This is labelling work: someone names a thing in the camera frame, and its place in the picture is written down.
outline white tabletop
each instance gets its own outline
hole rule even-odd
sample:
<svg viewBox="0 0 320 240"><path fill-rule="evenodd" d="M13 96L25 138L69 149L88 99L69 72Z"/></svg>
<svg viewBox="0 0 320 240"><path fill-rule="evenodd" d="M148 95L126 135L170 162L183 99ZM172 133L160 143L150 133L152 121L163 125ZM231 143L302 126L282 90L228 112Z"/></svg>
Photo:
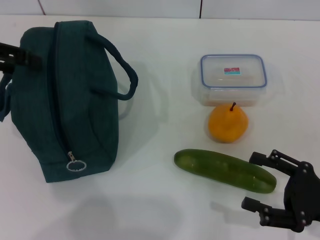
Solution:
<svg viewBox="0 0 320 240"><path fill-rule="evenodd" d="M38 160L12 124L0 123L0 239L6 240L313 240L303 233L262 227L241 208L245 196L283 208L288 176L272 194L246 192L177 168L174 154L195 148L248 160L277 149L313 164L320 176L320 22L278 20L141 19L0 16L0 42L19 45L32 27L90 20L136 70L134 98L119 106L118 157L110 171L46 183ZM234 144L205 132L212 107L192 86L206 54L257 54L269 80L267 94L244 107L250 128ZM111 59L122 89L125 73Z"/></svg>

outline container lid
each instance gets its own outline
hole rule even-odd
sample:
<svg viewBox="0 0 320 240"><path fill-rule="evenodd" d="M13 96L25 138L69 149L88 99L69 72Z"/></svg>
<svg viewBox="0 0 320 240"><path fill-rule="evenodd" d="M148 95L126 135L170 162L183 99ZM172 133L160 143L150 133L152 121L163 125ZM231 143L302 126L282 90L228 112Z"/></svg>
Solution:
<svg viewBox="0 0 320 240"><path fill-rule="evenodd" d="M264 88L265 65L254 54L213 54L201 58L201 80L207 88Z"/></svg>

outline zipper pull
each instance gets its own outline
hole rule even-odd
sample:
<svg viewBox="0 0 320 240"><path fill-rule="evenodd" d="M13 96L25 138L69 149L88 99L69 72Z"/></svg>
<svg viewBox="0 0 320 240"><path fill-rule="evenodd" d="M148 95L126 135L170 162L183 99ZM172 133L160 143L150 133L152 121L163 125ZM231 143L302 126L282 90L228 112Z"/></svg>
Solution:
<svg viewBox="0 0 320 240"><path fill-rule="evenodd" d="M68 152L68 157L70 158L70 162L68 162L68 164L66 165L66 168L71 171L71 172L80 172L83 171L87 168L87 164L84 161L81 160L76 160L75 156L72 154L72 151ZM71 168L72 165L75 165L74 167L76 167L76 165L83 165L83 167L78 168L78 169L73 169Z"/></svg>

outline bag handle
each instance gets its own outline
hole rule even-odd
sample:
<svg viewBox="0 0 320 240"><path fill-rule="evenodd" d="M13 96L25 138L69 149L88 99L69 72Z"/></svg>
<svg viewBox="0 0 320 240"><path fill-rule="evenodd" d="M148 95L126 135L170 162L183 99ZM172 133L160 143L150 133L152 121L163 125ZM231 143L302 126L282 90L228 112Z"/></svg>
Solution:
<svg viewBox="0 0 320 240"><path fill-rule="evenodd" d="M11 100L11 74L4 74L0 82L0 122L10 113Z"/></svg>
<svg viewBox="0 0 320 240"><path fill-rule="evenodd" d="M100 92L103 94L105 93L110 94L119 100L126 101L131 99L135 94L136 88L138 86L138 75L135 72L135 70L133 70L132 67L122 58L120 52L108 39L99 35L97 32L92 32L92 31L87 32L86 36L89 40L92 40L102 45L114 57L114 59L121 65L121 67L123 67L123 69L125 70L131 82L129 92L127 94L121 94L118 92L106 91L106 90L100 90Z"/></svg>

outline cucumber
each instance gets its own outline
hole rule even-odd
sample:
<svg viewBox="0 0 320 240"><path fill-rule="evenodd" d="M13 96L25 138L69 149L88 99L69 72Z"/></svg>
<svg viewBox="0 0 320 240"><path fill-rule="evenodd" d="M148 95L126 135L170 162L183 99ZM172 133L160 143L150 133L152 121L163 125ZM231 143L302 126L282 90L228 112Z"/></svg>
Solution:
<svg viewBox="0 0 320 240"><path fill-rule="evenodd" d="M222 153L185 149L174 155L181 169L255 193L272 193L277 179L263 168Z"/></svg>

